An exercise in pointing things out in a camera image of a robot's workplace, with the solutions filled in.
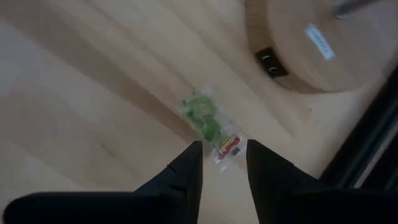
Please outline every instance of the plastic wrapper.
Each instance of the plastic wrapper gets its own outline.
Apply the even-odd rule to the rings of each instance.
[[[182,114],[190,126],[213,146],[212,156],[217,164],[227,164],[227,161],[243,155],[246,151],[247,138],[232,120],[221,112],[211,94],[194,93],[192,97],[183,101]]]

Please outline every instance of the label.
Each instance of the label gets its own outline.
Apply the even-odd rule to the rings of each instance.
[[[318,50],[321,52],[326,60],[330,60],[335,56],[335,53],[323,37],[322,33],[318,30],[316,25],[308,25],[308,27],[305,29],[305,33],[307,33],[308,37],[318,47]]]

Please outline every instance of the white sticker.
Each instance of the white sticker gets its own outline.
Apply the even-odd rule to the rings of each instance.
[[[318,30],[316,25],[310,24],[305,29],[308,37],[312,40],[312,42],[318,47],[318,50],[322,53],[323,57],[326,60],[330,60],[335,56],[335,53],[330,48],[328,42],[323,37],[322,33]]]

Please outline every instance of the light wood floor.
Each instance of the light wood floor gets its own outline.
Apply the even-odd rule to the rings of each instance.
[[[248,49],[241,0],[0,0],[0,209],[43,190],[134,190],[197,137],[212,86],[247,134],[318,177],[381,86],[287,91]],[[200,223],[257,223],[244,164],[204,161]]]

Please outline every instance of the candy wrapper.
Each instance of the candy wrapper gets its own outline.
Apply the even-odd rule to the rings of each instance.
[[[210,95],[194,93],[183,101],[182,113],[191,127],[213,146],[216,163],[246,151],[247,139]]]

